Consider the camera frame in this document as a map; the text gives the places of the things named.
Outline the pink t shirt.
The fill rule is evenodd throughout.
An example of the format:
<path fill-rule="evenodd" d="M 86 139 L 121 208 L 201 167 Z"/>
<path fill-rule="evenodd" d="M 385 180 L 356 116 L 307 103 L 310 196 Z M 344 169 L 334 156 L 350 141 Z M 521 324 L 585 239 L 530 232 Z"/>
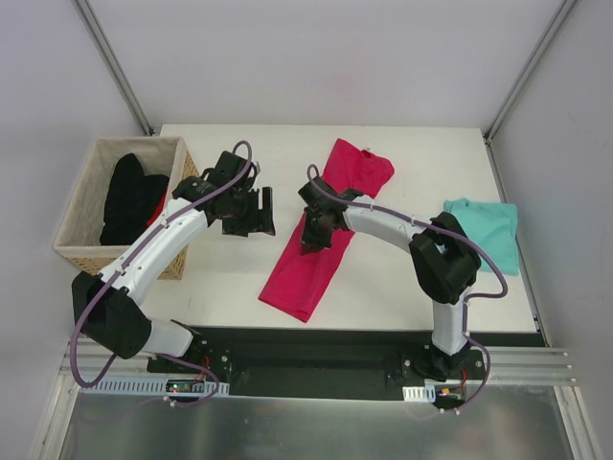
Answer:
<path fill-rule="evenodd" d="M 349 188 L 375 198 L 393 177 L 392 163 L 374 153 L 337 139 L 323 171 L 323 179 L 338 193 Z M 305 227 L 301 218 L 264 285 L 259 300 L 304 323 L 314 313 L 351 243 L 352 232 L 332 236 L 332 247 L 318 253 L 301 253 Z"/>

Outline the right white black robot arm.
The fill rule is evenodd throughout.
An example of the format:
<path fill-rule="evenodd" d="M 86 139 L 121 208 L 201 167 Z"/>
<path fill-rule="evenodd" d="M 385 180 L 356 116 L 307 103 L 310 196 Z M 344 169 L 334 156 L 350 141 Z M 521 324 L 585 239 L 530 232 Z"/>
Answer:
<path fill-rule="evenodd" d="M 465 331 L 464 300 L 481 266 L 459 222 L 446 212 L 420 226 L 398 212 L 367 202 L 355 189 L 336 193 L 316 177 L 298 192 L 306 205 L 301 237 L 304 254 L 332 248 L 337 232 L 354 232 L 387 242 L 411 256 L 418 284 L 432 300 L 433 332 L 428 348 L 411 359 L 413 372 L 444 381 L 465 367 L 470 344 Z"/>

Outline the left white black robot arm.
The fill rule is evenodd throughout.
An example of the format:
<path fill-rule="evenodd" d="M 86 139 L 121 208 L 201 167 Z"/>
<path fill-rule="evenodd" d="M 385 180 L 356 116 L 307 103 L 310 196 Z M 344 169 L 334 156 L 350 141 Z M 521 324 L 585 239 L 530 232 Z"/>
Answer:
<path fill-rule="evenodd" d="M 256 188 L 260 165 L 224 151 L 200 176 L 183 179 L 161 215 L 118 259 L 97 274 L 72 282 L 75 334 L 84 334 L 112 356 L 169 355 L 180 372 L 195 371 L 202 350 L 193 332 L 147 317 L 141 305 L 154 282 L 190 242 L 220 222 L 225 235 L 274 235 L 272 189 Z"/>

